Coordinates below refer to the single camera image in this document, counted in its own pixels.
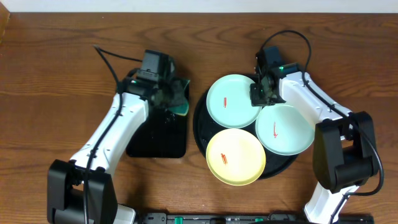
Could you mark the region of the green scrubbing sponge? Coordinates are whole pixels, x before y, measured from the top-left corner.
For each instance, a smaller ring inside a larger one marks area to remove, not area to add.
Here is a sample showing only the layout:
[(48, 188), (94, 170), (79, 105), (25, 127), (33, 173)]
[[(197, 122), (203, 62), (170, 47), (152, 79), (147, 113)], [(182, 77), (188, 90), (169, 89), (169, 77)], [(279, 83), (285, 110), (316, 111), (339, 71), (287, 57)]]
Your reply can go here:
[(189, 111), (188, 84), (190, 80), (176, 78), (172, 82), (173, 97), (168, 110), (179, 116), (186, 116)]

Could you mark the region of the mint green plate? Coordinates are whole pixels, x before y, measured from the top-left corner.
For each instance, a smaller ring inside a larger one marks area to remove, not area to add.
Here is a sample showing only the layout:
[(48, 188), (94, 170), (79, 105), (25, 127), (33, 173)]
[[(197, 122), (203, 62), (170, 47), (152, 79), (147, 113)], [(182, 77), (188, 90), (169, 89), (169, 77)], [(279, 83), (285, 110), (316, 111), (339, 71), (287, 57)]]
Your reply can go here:
[(314, 129), (293, 106), (265, 106), (255, 123), (256, 136), (274, 154), (293, 156), (305, 151), (314, 140)]
[(206, 107), (211, 118), (226, 128), (244, 128), (258, 117), (261, 107), (250, 99), (251, 78), (230, 74), (212, 84), (206, 96)]

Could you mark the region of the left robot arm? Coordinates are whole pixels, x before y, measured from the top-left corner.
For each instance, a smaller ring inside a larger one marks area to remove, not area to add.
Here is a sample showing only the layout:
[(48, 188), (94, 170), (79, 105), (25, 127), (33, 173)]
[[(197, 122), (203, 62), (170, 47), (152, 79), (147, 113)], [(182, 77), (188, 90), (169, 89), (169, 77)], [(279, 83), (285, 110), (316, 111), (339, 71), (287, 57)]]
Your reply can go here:
[(54, 160), (47, 176), (49, 223), (134, 223), (136, 211), (118, 203), (116, 167), (133, 135), (160, 111), (179, 106), (184, 83), (175, 61), (148, 50), (141, 68), (118, 83), (112, 105), (86, 144), (69, 161)]

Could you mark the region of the yellow plate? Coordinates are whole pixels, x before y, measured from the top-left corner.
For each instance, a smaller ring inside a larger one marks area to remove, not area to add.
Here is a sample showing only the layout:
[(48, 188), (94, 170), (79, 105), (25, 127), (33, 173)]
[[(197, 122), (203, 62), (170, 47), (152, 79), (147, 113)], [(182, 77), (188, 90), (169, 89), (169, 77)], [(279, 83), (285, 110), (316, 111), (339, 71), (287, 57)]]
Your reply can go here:
[(206, 147), (205, 157), (211, 173), (233, 186), (256, 181), (266, 166), (263, 145), (243, 129), (225, 129), (215, 134)]

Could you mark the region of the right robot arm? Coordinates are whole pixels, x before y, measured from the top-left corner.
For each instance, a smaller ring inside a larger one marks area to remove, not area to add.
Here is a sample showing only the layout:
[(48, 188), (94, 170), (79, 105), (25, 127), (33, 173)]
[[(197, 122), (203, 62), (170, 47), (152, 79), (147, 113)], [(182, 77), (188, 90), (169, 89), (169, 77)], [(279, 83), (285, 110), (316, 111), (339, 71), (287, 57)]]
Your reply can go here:
[(275, 110), (291, 106), (314, 130), (313, 171), (318, 181), (304, 207), (311, 223), (336, 223), (350, 197), (378, 193), (384, 169), (377, 152), (373, 120), (332, 100), (297, 63), (257, 62), (252, 105)]

